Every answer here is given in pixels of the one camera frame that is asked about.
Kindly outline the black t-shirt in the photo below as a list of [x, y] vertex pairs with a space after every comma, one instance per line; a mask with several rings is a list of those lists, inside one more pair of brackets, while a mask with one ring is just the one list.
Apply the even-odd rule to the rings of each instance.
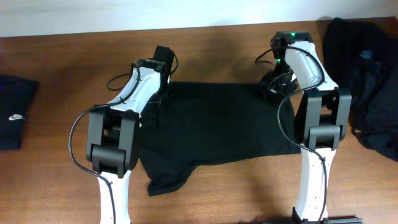
[[267, 101], [257, 83], [175, 82], [146, 105], [137, 138], [150, 196], [180, 189], [198, 166], [300, 152], [291, 103]]

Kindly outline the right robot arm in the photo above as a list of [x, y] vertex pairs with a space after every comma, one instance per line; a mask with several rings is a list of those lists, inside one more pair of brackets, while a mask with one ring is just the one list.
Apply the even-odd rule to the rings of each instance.
[[278, 31], [270, 45], [275, 67], [260, 81], [264, 95], [278, 111], [291, 97], [302, 95], [295, 137], [287, 138], [302, 155], [292, 223], [362, 223], [356, 216], [329, 217], [326, 205], [331, 164], [348, 127], [351, 93], [327, 74], [308, 32]]

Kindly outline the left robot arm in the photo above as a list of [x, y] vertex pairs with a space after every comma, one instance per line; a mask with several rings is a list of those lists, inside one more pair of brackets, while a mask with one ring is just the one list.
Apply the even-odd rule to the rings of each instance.
[[132, 63], [126, 84], [111, 101], [89, 112], [86, 158], [99, 183], [101, 223], [131, 221], [129, 178], [138, 159], [134, 135], [145, 107], [167, 95], [177, 67], [174, 51], [158, 45], [152, 57]]

